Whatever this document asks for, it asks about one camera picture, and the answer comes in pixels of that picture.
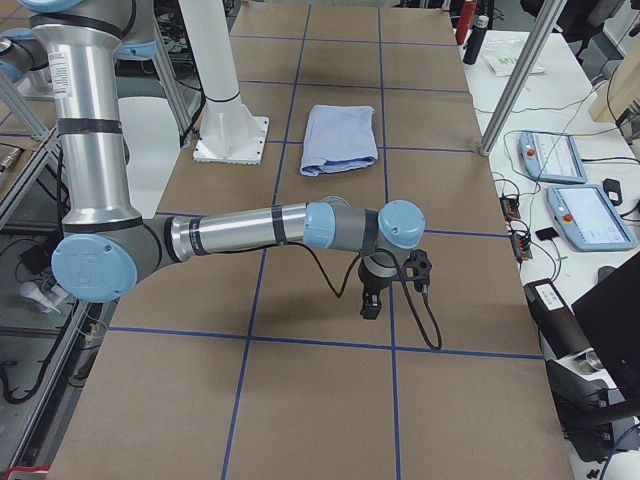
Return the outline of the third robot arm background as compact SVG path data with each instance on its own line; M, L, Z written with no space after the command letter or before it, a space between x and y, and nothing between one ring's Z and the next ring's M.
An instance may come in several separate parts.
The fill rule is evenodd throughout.
M23 96L53 99L48 54L30 28L1 33L1 71Z

